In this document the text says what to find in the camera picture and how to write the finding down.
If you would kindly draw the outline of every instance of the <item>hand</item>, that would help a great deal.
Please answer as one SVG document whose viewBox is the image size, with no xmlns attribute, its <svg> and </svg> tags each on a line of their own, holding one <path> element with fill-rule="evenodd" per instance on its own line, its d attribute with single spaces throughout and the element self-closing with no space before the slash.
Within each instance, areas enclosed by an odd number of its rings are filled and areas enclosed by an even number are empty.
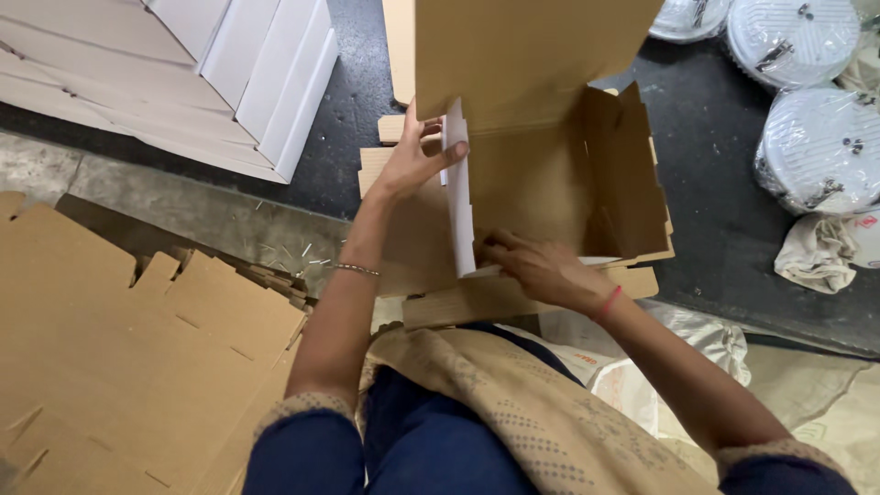
<svg viewBox="0 0 880 495">
<path fill-rule="evenodd" d="M 467 143 L 455 143 L 433 157 L 425 156 L 421 140 L 443 129 L 443 117 L 419 122 L 415 119 L 415 98 L 407 108 L 407 119 L 403 125 L 400 143 L 369 193 L 379 193 L 392 200 L 400 200 L 411 196 L 431 177 L 441 170 L 461 161 L 468 153 Z"/>
<path fill-rule="evenodd" d="M 531 299 L 593 317 L 617 289 L 595 268 L 584 265 L 561 242 L 527 240 L 503 229 L 486 239 L 482 255 L 502 266 Z"/>
</svg>

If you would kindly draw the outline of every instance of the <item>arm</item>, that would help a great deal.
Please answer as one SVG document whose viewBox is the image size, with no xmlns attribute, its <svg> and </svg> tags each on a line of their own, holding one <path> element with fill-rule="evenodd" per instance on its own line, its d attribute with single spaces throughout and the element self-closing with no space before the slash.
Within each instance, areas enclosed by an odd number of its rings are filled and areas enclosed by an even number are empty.
<svg viewBox="0 0 880 495">
<path fill-rule="evenodd" d="M 420 139 L 440 130 L 439 119 L 433 122 L 415 119 L 413 99 L 407 109 L 400 143 L 363 198 L 339 263 L 379 271 L 394 205 L 467 154 L 467 144 L 457 143 L 434 157 L 425 156 Z M 336 270 L 303 330 L 285 398 L 303 392 L 321 392 L 338 396 L 355 408 L 363 359 L 370 343 L 377 289 L 378 277 L 374 275 Z"/>
<path fill-rule="evenodd" d="M 559 243 L 495 231 L 484 255 L 516 278 L 529 297 L 589 316 L 608 331 L 669 404 L 688 434 L 713 457 L 724 447 L 791 438 L 748 390 L 621 294 L 599 270 Z"/>
</svg>

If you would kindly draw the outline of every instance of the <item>stack of white boxes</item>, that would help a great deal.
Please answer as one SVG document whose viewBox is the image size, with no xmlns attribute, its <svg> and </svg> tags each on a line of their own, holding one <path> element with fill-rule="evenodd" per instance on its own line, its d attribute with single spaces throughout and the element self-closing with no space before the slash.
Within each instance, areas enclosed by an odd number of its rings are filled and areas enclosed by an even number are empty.
<svg viewBox="0 0 880 495">
<path fill-rule="evenodd" d="M 289 183 L 338 54 L 326 0 L 0 0 L 0 100 Z"/>
</svg>

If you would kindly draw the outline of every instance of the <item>silver bangle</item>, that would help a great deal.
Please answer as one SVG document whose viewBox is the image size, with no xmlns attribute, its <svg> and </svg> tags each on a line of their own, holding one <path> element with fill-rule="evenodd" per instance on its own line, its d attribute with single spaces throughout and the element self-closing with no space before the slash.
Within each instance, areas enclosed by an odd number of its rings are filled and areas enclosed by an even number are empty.
<svg viewBox="0 0 880 495">
<path fill-rule="evenodd" d="M 355 266 L 355 265 L 347 265 L 347 264 L 343 264 L 343 263 L 336 263 L 335 268 L 341 268 L 341 269 L 343 269 L 343 270 L 360 271 L 360 272 L 362 272 L 362 273 L 369 273 L 370 275 L 375 275 L 376 277 L 382 277 L 382 274 L 380 274 L 380 273 L 377 272 L 377 271 L 367 270 L 367 269 L 365 269 L 364 267 Z"/>
</svg>

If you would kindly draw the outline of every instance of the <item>round white object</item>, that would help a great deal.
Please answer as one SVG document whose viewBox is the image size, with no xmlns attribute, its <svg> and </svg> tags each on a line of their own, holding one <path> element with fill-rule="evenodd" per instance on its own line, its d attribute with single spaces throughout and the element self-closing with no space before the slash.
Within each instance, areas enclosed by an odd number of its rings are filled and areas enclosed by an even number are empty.
<svg viewBox="0 0 880 495">
<path fill-rule="evenodd" d="M 648 33 L 660 40 L 690 43 L 714 36 L 730 0 L 666 0 Z"/>
<path fill-rule="evenodd" d="M 736 0 L 727 20 L 730 51 L 743 70 L 788 89 L 836 78 L 860 29 L 850 0 Z"/>
<path fill-rule="evenodd" d="M 857 213 L 845 223 L 849 236 L 859 243 L 853 263 L 880 268 L 880 206 Z"/>
<path fill-rule="evenodd" d="M 806 211 L 846 214 L 880 196 L 880 115 L 854 92 L 780 96 L 764 126 L 766 173 Z"/>
</svg>

